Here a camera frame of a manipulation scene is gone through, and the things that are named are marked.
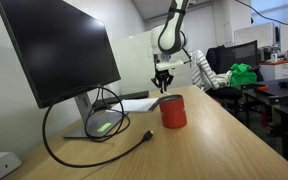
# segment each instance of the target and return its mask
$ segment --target keyboard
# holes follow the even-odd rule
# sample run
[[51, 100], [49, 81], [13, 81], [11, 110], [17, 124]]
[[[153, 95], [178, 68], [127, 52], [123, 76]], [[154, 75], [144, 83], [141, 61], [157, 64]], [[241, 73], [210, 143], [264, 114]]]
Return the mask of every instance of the keyboard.
[[[124, 94], [121, 96], [118, 96], [120, 98], [120, 100], [123, 99], [143, 99], [143, 98], [147, 98], [149, 95], [148, 91], [140, 91], [140, 92], [135, 92], [135, 93], [130, 93], [130, 94]], [[115, 104], [118, 103], [118, 99], [115, 97], [109, 97], [109, 98], [105, 98], [105, 99], [99, 99], [97, 101], [95, 101], [95, 103], [93, 103], [93, 106], [98, 106], [99, 104], [103, 104], [103, 101], [105, 101], [105, 103], [107, 104]]]

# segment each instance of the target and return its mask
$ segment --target black chair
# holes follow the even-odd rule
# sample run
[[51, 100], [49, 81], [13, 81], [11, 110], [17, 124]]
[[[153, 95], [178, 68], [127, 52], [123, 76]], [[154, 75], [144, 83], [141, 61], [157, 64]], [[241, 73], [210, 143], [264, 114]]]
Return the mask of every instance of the black chair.
[[[210, 48], [207, 52], [206, 58], [211, 65], [211, 68], [216, 74], [226, 73], [230, 67], [235, 63], [244, 63], [251, 66], [251, 70], [257, 75], [257, 80], [263, 80], [259, 71], [260, 58], [257, 49], [257, 41], [232, 46], [217, 48]], [[242, 98], [242, 91], [235, 87], [225, 87], [217, 90], [210, 89], [206, 92], [208, 95], [219, 100], [233, 101], [234, 114], [239, 112], [239, 100]], [[229, 107], [229, 103], [222, 103], [223, 106]]]

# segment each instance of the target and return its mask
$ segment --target black cable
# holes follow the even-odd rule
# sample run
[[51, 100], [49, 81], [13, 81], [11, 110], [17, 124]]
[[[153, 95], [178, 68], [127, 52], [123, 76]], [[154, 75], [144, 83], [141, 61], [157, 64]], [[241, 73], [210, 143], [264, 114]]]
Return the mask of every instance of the black cable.
[[[104, 88], [104, 87], [83, 86], [83, 87], [79, 87], [79, 88], [72, 89], [72, 90], [67, 91], [67, 92], [61, 94], [60, 96], [58, 96], [58, 97], [51, 103], [51, 105], [48, 107], [48, 109], [47, 109], [47, 111], [46, 111], [46, 113], [45, 113], [45, 115], [44, 115], [43, 125], [42, 125], [42, 137], [43, 137], [44, 146], [45, 146], [47, 152], [49, 153], [49, 155], [50, 155], [55, 161], [57, 161], [58, 163], [60, 163], [60, 164], [62, 164], [62, 165], [64, 165], [64, 166], [68, 166], [68, 167], [72, 167], [72, 168], [90, 168], [90, 167], [95, 167], [95, 166], [100, 166], [100, 165], [104, 165], [104, 164], [107, 164], [107, 163], [111, 163], [111, 162], [116, 161], [116, 160], [120, 159], [121, 157], [129, 154], [131, 151], [133, 151], [134, 149], [136, 149], [136, 148], [137, 148], [139, 145], [141, 145], [143, 142], [146, 142], [146, 141], [150, 140], [150, 139], [152, 138], [152, 136], [153, 136], [153, 132], [152, 132], [152, 131], [148, 131], [148, 132], [146, 132], [146, 133], [144, 134], [142, 140], [141, 140], [139, 143], [137, 143], [135, 146], [133, 146], [131, 149], [127, 150], [126, 152], [122, 153], [122, 154], [119, 155], [119, 156], [116, 156], [116, 157], [114, 157], [114, 158], [112, 158], [112, 159], [109, 159], [109, 160], [106, 160], [106, 161], [103, 161], [103, 162], [99, 162], [99, 163], [78, 165], [78, 164], [67, 163], [67, 162], [61, 160], [60, 158], [58, 158], [58, 157], [53, 153], [53, 151], [51, 150], [51, 148], [50, 148], [50, 146], [49, 146], [49, 144], [48, 144], [48, 142], [47, 142], [47, 137], [46, 137], [46, 122], [47, 122], [47, 117], [48, 117], [51, 109], [53, 108], [53, 106], [54, 106], [63, 96], [68, 95], [68, 94], [72, 94], [72, 93], [74, 93], [74, 92], [78, 92], [78, 91], [80, 91], [80, 90], [88, 90], [88, 89], [93, 89], [93, 88], [102, 88], [102, 89], [105, 89], [105, 90], [111, 92], [116, 98], [118, 98], [117, 95], [116, 95], [114, 92], [112, 92], [112, 91], [110, 91], [109, 89], [106, 89], [106, 88]], [[119, 103], [120, 103], [121, 108], [122, 108], [122, 112], [121, 112], [121, 113], [122, 113], [122, 118], [124, 119], [124, 117], [125, 117], [124, 108], [123, 108], [123, 105], [121, 104], [121, 101], [120, 101]]]
[[250, 5], [248, 5], [248, 4], [245, 4], [245, 3], [243, 3], [243, 2], [241, 2], [241, 1], [239, 1], [239, 0], [235, 0], [235, 1], [237, 1], [237, 2], [239, 2], [239, 3], [241, 3], [241, 4], [243, 4], [243, 5], [251, 8], [253, 11], [255, 11], [259, 16], [261, 16], [261, 17], [264, 18], [264, 19], [271, 20], [271, 21], [275, 21], [275, 22], [278, 22], [278, 23], [280, 23], [280, 24], [284, 24], [284, 25], [287, 25], [287, 26], [288, 26], [288, 23], [284, 23], [284, 22], [278, 21], [278, 20], [276, 20], [276, 19], [272, 19], [272, 18], [268, 18], [268, 17], [263, 16], [261, 13], [257, 12], [252, 6], [250, 6]]
[[182, 50], [185, 52], [186, 56], [188, 57], [189, 61], [184, 62], [184, 64], [187, 64], [189, 62], [192, 62], [192, 56], [186, 51], [186, 49], [182, 48]]
[[[105, 135], [105, 136], [102, 136], [102, 137], [92, 136], [92, 135], [90, 135], [90, 134], [88, 133], [88, 131], [87, 131], [87, 123], [88, 123], [88, 120], [90, 119], [90, 117], [91, 117], [92, 115], [94, 115], [94, 114], [96, 113], [96, 112], [93, 112], [93, 109], [94, 109], [95, 107], [92, 106], [92, 108], [91, 108], [91, 110], [89, 111], [88, 116], [87, 116], [87, 118], [86, 118], [86, 122], [84, 123], [84, 132], [85, 132], [86, 136], [87, 136], [89, 139], [91, 139], [92, 141], [94, 141], [94, 142], [104, 142], [104, 141], [107, 141], [107, 140], [109, 140], [110, 138], [112, 138], [113, 136], [115, 136], [115, 135], [121, 133], [122, 131], [124, 131], [124, 130], [130, 125], [130, 119], [129, 119], [129, 117], [124, 113], [124, 108], [123, 108], [123, 105], [121, 104], [121, 100], [119, 99], [119, 97], [118, 97], [113, 91], [111, 91], [111, 90], [109, 90], [109, 89], [106, 89], [106, 88], [104, 88], [103, 86], [100, 86], [100, 87], [99, 87], [99, 91], [98, 91], [98, 95], [99, 95], [99, 92], [101, 91], [102, 102], [103, 102], [104, 104], [107, 104], [107, 103], [105, 102], [105, 100], [104, 100], [104, 90], [109, 91], [111, 94], [113, 94], [113, 95], [115, 96], [115, 98], [117, 98], [118, 102], [120, 102], [122, 111], [115, 111], [115, 110], [112, 110], [112, 111], [121, 113], [121, 114], [122, 114], [122, 118], [121, 118], [121, 121], [120, 121], [120, 123], [119, 123], [118, 128], [116, 129], [116, 131], [115, 131], [114, 133], [112, 133], [112, 134], [110, 134], [110, 135]], [[127, 117], [127, 119], [128, 119], [128, 124], [126, 125], [125, 128], [123, 128], [122, 130], [120, 130], [120, 128], [122, 127], [123, 122], [124, 122], [124, 121], [123, 121], [123, 120], [124, 120], [124, 117]]]

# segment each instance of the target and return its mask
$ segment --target red container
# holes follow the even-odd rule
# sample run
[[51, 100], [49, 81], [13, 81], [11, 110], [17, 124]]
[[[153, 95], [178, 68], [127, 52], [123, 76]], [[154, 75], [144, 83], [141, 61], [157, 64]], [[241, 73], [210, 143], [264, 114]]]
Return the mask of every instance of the red container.
[[182, 95], [169, 95], [160, 98], [159, 106], [163, 125], [167, 128], [180, 128], [186, 125], [186, 113]]

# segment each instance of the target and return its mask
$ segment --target computer monitor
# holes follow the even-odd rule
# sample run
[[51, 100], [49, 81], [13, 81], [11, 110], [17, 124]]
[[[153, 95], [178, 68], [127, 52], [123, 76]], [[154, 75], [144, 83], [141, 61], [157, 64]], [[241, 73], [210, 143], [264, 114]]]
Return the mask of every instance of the computer monitor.
[[[105, 26], [90, 15], [62, 0], [0, 0], [0, 14], [39, 108], [50, 106], [68, 90], [120, 80]], [[75, 91], [56, 103], [75, 97], [86, 121], [90, 90]], [[89, 133], [102, 136], [121, 114], [93, 118]]]

